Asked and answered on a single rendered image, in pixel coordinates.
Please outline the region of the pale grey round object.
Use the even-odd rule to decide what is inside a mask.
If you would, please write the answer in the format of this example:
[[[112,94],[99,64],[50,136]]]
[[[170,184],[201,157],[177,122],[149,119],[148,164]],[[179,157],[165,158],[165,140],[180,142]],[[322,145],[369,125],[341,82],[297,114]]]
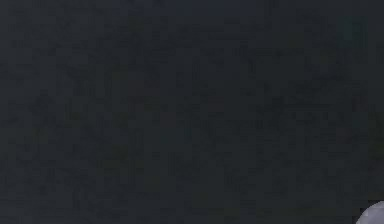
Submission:
[[[379,201],[366,208],[356,224],[384,224],[384,201]]]

